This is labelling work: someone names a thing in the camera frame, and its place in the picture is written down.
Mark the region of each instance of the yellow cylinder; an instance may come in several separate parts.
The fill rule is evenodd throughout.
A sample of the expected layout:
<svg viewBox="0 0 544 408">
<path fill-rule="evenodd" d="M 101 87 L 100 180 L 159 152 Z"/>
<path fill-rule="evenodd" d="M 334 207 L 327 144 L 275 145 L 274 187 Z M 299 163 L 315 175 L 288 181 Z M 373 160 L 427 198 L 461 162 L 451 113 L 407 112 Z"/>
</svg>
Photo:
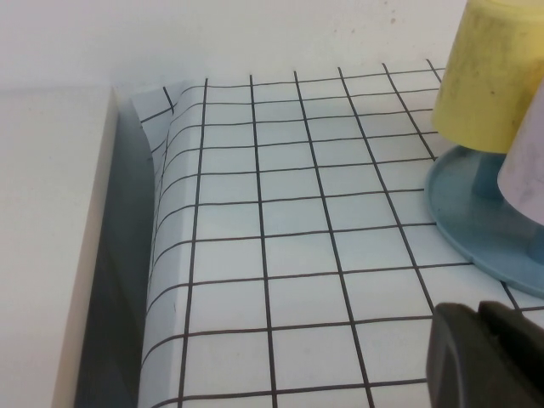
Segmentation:
<svg viewBox="0 0 544 408">
<path fill-rule="evenodd" d="M 433 125 L 455 143 L 507 153 L 544 77 L 544 0 L 468 0 Z"/>
</svg>

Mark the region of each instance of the white grid paper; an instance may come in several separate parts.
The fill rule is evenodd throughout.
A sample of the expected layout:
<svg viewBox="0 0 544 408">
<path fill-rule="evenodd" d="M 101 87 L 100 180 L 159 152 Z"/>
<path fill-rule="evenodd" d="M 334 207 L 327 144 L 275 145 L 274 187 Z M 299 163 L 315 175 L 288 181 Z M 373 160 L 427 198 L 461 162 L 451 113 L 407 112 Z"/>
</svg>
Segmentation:
<svg viewBox="0 0 544 408">
<path fill-rule="evenodd" d="M 451 144 L 429 121 L 442 70 L 425 64 L 185 85 L 144 118 L 173 124 L 150 137 L 141 408 L 429 406 L 435 304 L 544 321 L 544 302 L 460 258 L 427 214 L 424 178 Z"/>
</svg>

